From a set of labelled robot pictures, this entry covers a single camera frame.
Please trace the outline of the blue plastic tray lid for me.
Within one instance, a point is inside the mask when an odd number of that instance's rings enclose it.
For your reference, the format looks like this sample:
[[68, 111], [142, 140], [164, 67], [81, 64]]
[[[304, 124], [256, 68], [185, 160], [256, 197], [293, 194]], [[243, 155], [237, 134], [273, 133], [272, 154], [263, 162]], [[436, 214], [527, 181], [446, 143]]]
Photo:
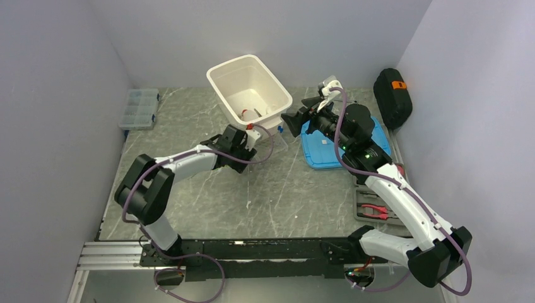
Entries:
[[[375, 123], [372, 131], [372, 139], [386, 152], [386, 154], [391, 156], [391, 147], [379, 120], [374, 116], [372, 116], [371, 119]], [[331, 140], [319, 131], [315, 131], [312, 134], [305, 133], [309, 128], [309, 124], [309, 121], [306, 122], [302, 126], [300, 133], [303, 153], [307, 164], [313, 169], [337, 169], [342, 167], [335, 156], [334, 145]]]

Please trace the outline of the white plastic bin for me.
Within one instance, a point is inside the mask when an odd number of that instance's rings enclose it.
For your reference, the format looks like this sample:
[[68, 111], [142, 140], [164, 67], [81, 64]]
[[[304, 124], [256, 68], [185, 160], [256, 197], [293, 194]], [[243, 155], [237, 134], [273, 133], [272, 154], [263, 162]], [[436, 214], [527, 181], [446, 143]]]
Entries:
[[[279, 134], [278, 127], [283, 128], [281, 114], [292, 106], [293, 98], [257, 56], [247, 54], [213, 66], [206, 77], [230, 124], [239, 129], [250, 123], [258, 124], [264, 128], [261, 130], [264, 140], [269, 134]], [[277, 113], [266, 115], [269, 105], [277, 106]], [[261, 117], [244, 122], [238, 117], [244, 109], [255, 109]]]

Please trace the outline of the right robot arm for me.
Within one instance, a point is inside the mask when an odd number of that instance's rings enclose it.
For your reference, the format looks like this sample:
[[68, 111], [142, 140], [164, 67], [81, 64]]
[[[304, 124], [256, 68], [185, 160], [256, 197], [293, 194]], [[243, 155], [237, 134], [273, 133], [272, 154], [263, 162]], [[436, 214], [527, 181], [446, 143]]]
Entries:
[[356, 175], [378, 195], [402, 221], [411, 238], [393, 236], [364, 226], [353, 232], [348, 255], [356, 262], [377, 256], [406, 267], [424, 286], [442, 284], [461, 265], [466, 267], [466, 286], [471, 289], [473, 273], [467, 252], [472, 235], [465, 227], [453, 227], [436, 214], [413, 191], [392, 158], [372, 139], [375, 123], [363, 105], [351, 104], [339, 115], [330, 107], [302, 107], [295, 114], [282, 114], [293, 136], [308, 124], [307, 133], [316, 131], [334, 143], [341, 165]]

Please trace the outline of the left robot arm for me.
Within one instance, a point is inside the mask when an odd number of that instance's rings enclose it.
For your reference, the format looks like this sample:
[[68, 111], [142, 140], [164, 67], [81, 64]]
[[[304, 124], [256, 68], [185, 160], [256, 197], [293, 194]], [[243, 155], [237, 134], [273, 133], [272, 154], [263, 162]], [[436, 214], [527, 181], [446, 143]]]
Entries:
[[183, 254], [182, 238], [165, 216], [173, 185], [200, 172], [225, 166], [241, 174], [257, 151], [260, 132], [228, 125], [224, 132], [175, 155], [137, 156], [114, 193], [114, 201], [132, 215], [150, 238], [157, 258], [175, 264]]

